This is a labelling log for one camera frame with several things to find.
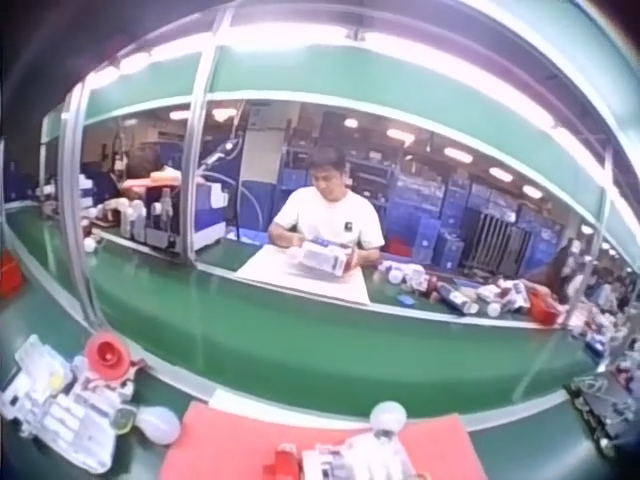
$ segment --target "red mat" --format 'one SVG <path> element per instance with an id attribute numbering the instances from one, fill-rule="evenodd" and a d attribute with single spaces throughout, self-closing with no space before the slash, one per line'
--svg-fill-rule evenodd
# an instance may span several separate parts
<path id="1" fill-rule="evenodd" d="M 341 444 L 354 431 L 290 427 L 240 417 L 192 402 L 182 433 L 160 472 L 160 480 L 262 480 L 279 445 L 298 452 L 316 444 Z M 469 435 L 457 415 L 411 423 L 400 434 L 416 471 L 431 480 L 487 480 Z"/>

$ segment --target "white paper sheet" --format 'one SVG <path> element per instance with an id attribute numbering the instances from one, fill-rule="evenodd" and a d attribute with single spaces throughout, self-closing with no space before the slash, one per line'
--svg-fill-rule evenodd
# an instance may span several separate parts
<path id="1" fill-rule="evenodd" d="M 273 245 L 262 247 L 236 272 L 236 277 L 351 303 L 371 303 L 361 269 L 342 277 L 324 275 L 296 264 L 285 250 Z"/>

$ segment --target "white t-shirt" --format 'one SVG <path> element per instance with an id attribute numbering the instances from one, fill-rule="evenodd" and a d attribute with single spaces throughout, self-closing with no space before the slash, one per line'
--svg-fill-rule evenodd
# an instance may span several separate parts
<path id="1" fill-rule="evenodd" d="M 320 237 L 334 243 L 364 249 L 384 245 L 378 214 L 366 198 L 349 191 L 339 202 L 327 202 L 315 187 L 304 187 L 291 194 L 273 219 L 290 229 L 296 227 L 305 238 Z"/>

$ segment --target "green conveyor belt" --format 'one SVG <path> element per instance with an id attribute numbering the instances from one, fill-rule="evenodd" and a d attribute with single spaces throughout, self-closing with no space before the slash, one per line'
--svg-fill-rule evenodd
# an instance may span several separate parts
<path id="1" fill-rule="evenodd" d="M 2 383 L 13 372 L 13 353 L 34 333 L 68 356 L 79 352 L 87 338 L 83 328 L 53 298 L 37 286 L 25 286 L 0 307 Z M 138 377 L 135 400 L 165 405 L 181 415 L 191 399 L 142 373 Z M 471 437 L 491 480 L 614 478 L 608 465 L 597 455 L 582 421 L 567 403 L 510 424 L 472 432 Z M 20 439 L 12 425 L 5 425 L 3 440 L 5 452 L 10 452 L 10 465 L 5 463 L 4 467 L 11 466 L 18 479 L 90 478 L 47 448 Z M 155 480 L 165 452 L 134 430 L 120 440 L 114 467 L 105 478 Z"/>
<path id="2" fill-rule="evenodd" d="M 55 222 L 8 223 L 62 285 Z M 219 247 L 227 262 L 246 254 Z M 415 417 L 503 407 L 593 369 L 562 331 L 418 321 L 211 276 L 107 242 L 87 257 L 105 318 L 150 352 L 235 390 L 365 416 L 392 392 Z"/>

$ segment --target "black hair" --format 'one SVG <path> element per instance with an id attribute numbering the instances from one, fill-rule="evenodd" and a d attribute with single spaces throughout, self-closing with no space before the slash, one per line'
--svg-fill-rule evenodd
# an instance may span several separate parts
<path id="1" fill-rule="evenodd" d="M 154 145 L 140 145 L 129 157 L 127 162 L 127 178 L 132 180 L 148 178 L 153 172 L 164 168 L 160 152 Z"/>
<path id="2" fill-rule="evenodd" d="M 347 168 L 344 151 L 336 145 L 318 145 L 306 161 L 307 168 L 331 167 L 340 173 Z"/>

